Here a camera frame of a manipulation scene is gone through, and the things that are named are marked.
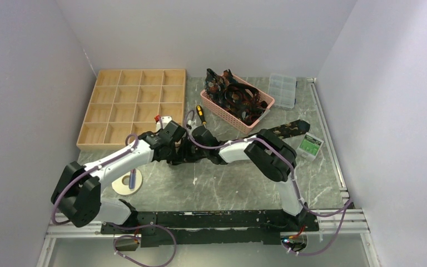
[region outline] wooden organizer tray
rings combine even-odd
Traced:
[[[101,70],[87,107],[81,150],[121,149],[130,133],[155,131],[155,116],[184,118],[186,70]]]

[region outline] screwdriver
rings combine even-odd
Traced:
[[[202,107],[200,105],[197,105],[196,111],[197,111],[197,114],[199,115],[200,120],[202,121],[202,124],[205,125],[207,122],[205,121],[205,116],[203,114]]]

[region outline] marble tabletop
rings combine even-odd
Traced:
[[[246,77],[248,83],[267,92],[269,78]],[[272,128],[302,119],[310,123],[310,133],[326,140],[317,107],[306,79],[297,79],[294,108],[273,106],[271,111],[253,129]],[[186,112],[202,104],[200,92],[203,78],[188,78],[186,84]],[[219,140],[237,139],[243,134],[205,108],[207,128]],[[297,148],[303,136],[284,139]],[[83,165],[99,160],[113,151],[81,151],[78,162]],[[313,162],[297,158],[297,179],[301,193],[312,209],[342,207],[339,184],[331,156],[322,147]],[[280,209],[281,200],[275,183],[267,179],[253,163],[233,162],[214,165],[207,159],[195,164],[170,166],[166,162],[152,162],[141,166],[143,176],[140,190],[131,196],[121,196],[112,187],[104,189],[102,196],[125,199],[139,211],[202,211]]]

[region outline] blue marker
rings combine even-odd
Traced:
[[[130,171],[130,180],[128,181],[128,188],[130,188],[131,190],[135,189],[135,179],[136,179],[136,175],[137,174],[137,170],[133,169]]]

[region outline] pink plastic basket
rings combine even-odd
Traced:
[[[245,83],[247,85],[252,86],[251,84],[247,83],[246,81],[242,80],[240,77],[233,75],[234,78],[241,83]],[[261,94],[261,100],[266,101],[267,103],[267,108],[264,111],[264,113],[261,115],[261,117],[259,117],[255,122],[253,122],[252,125],[248,126],[246,124],[244,124],[242,121],[240,121],[239,119],[237,119],[235,116],[233,116],[232,114],[228,113],[227,111],[225,111],[223,108],[221,108],[220,106],[218,106],[217,104],[213,103],[209,97],[207,96],[207,92],[205,92],[205,90],[202,90],[202,92],[200,93],[200,97],[202,97],[202,103],[203,106],[205,108],[208,108],[210,111],[212,111],[214,114],[216,114],[218,117],[224,119],[226,122],[228,122],[231,126],[237,128],[240,132],[242,132],[243,134],[249,134],[249,132],[251,132],[251,130],[253,130],[253,128],[259,123],[260,120],[262,120],[264,118],[264,116],[266,116],[266,114],[269,113],[270,108],[272,106],[272,104],[274,104],[274,98],[272,98],[271,96],[267,95],[265,92],[259,90],[259,93]]]

